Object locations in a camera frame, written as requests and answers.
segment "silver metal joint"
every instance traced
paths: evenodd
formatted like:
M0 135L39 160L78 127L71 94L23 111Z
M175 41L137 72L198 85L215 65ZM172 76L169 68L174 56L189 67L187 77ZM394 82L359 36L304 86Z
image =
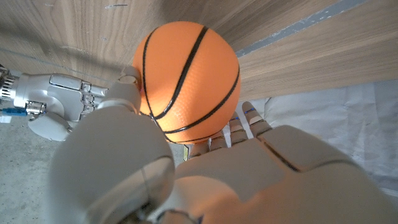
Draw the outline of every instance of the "silver metal joint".
M27 114L42 114L45 113L46 104L34 101L28 101L26 103Z
M8 70L0 71L0 99L11 101L16 97L19 77L10 75Z

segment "white robotic hand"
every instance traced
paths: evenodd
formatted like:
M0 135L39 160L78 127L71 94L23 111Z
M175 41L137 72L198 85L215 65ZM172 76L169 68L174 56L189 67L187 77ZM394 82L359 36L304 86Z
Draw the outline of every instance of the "white robotic hand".
M69 75L23 73L17 77L4 68L0 71L0 100L13 101L15 107L2 113L31 114L33 132L56 141L65 140L72 130L68 122L77 122L94 111L107 90Z

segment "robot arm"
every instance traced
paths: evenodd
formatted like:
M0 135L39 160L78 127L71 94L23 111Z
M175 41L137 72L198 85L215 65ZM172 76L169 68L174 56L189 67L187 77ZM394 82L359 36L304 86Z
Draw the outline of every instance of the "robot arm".
M55 153L48 223L397 223L350 158L299 129L271 128L250 103L255 138L234 115L231 148L217 133L174 169L160 129L137 114L138 83L127 70Z
M0 70L0 100L13 101L15 107L2 113L31 114L31 130L56 141L65 140L72 131L68 122L77 122L94 111L107 90L69 75L23 73L17 77Z

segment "gray floor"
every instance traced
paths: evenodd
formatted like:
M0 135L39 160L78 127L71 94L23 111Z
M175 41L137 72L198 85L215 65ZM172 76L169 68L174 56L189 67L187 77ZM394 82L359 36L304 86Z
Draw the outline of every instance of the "gray floor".
M35 135L27 118L0 123L0 223L44 222L45 179L58 145ZM176 165L183 162L183 146L170 146Z

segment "black seam line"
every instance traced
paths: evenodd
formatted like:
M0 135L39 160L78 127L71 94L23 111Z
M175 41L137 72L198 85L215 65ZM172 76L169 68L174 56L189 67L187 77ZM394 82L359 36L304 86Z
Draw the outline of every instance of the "black seam line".
M211 135L209 135L209 136L203 137L203 138L192 139L192 140L186 140L186 141L179 141L179 142L175 142L175 143L183 143L183 142L197 141L197 140L201 140L201 139L208 139L208 138L212 137L213 135L217 134L219 131L217 131L216 133L211 134Z
M169 104L166 106L166 108L163 110L163 112L161 112L161 114L154 117L155 119L163 118L167 114L167 112L169 112L169 110L171 109L173 104L175 103L175 100L177 99L178 94L180 94L180 91L182 89L182 85L185 81L185 78L187 77L187 74L188 74L189 68L191 67L193 58L195 57L195 54L197 53L200 43L203 40L207 30L208 30L208 28L204 26L202 28L202 30L200 31L199 36L198 36L197 40L195 41L195 44L193 45L191 52L189 53L188 59L185 62L184 68L182 69L180 78L178 79L177 86L175 87L175 90L173 93L173 97L171 98Z
M188 124L188 125L185 126L185 127L178 128L178 129L172 130L172 131L164 131L164 133L165 133L165 134L173 134L173 133L178 133L178 132L187 130L187 129L192 128L192 127L194 127L195 125L201 123L202 121L206 120L206 119L209 118L211 115L213 115L218 109L220 109L220 108L225 104L225 102L228 100L228 98L232 95L233 91L234 91L235 88L236 88L236 85L238 84L239 73L240 73L240 69L238 69L238 75L236 76L234 85L232 86L232 88L230 89L230 91L228 92L228 94L227 94L227 95L224 97L224 99L221 100L221 102L220 102L216 107L214 107L208 114L204 115L204 116L203 116L202 118L200 118L199 120L197 120L197 121L195 121L195 122L193 122L193 123L191 123L191 124Z
M156 126L158 126L158 127L160 128L160 130L162 130L162 128L160 127L160 125L157 123L156 119L154 119L154 114L153 114L153 112L152 112L152 109L150 108L150 104L149 104L149 100L148 100L148 95L147 95L146 79L145 79L145 61L146 61L146 54L147 54L148 43L149 43L150 37L152 37L152 34L156 31L156 29L154 29L154 31L152 31L152 32L149 34L147 40L145 41L144 51L143 51L143 53L142 53L142 83L143 83L143 85L144 85L145 99L146 99L146 101L147 101L148 108L149 108L149 111L150 111L149 116L150 116L150 117L152 118L152 120L155 122ZM166 140L168 140L168 141L170 141L170 142L172 142L172 143L175 143L175 142L171 141L171 140L166 136L166 134L165 134L164 132L163 132L163 134L164 134L164 137L166 138Z

